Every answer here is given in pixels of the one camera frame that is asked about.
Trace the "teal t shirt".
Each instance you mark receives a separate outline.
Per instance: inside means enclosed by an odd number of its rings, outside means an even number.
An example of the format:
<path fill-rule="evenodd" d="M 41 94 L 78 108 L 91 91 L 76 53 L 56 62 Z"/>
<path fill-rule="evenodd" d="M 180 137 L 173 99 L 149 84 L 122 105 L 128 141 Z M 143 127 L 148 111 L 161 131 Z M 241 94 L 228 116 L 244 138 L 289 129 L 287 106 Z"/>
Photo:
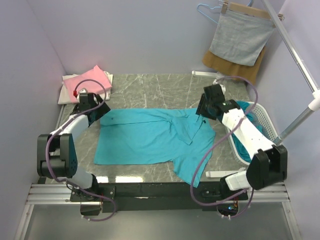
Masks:
<path fill-rule="evenodd" d="M 113 109 L 100 119 L 96 165 L 173 163 L 174 173 L 198 187 L 216 133 L 195 108 Z"/>

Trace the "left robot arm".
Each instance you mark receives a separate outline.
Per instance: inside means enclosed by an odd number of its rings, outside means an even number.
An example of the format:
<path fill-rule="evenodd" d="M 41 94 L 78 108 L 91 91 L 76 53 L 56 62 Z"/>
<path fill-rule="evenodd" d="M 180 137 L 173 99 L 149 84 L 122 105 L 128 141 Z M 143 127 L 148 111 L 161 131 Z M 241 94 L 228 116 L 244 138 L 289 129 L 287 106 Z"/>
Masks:
<path fill-rule="evenodd" d="M 94 122 L 110 112 L 110 107 L 95 93 L 80 93 L 67 121 L 49 134 L 37 138 L 37 173 L 82 188 L 88 201 L 96 200 L 100 188 L 96 177 L 78 166 L 74 141 Z"/>

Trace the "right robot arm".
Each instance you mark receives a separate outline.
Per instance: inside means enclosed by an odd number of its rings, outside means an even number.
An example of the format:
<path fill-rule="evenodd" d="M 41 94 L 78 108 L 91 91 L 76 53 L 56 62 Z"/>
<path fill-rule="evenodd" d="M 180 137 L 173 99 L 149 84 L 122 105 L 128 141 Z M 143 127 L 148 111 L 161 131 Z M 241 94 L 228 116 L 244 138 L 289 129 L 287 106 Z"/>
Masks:
<path fill-rule="evenodd" d="M 219 84 L 204 88 L 196 114 L 219 120 L 233 131 L 251 158 L 247 170 L 224 178 L 222 182 L 225 184 L 219 187 L 222 198 L 230 200 L 237 194 L 237 190 L 260 190 L 287 179 L 287 149 L 265 137 L 235 100 L 226 100 Z"/>

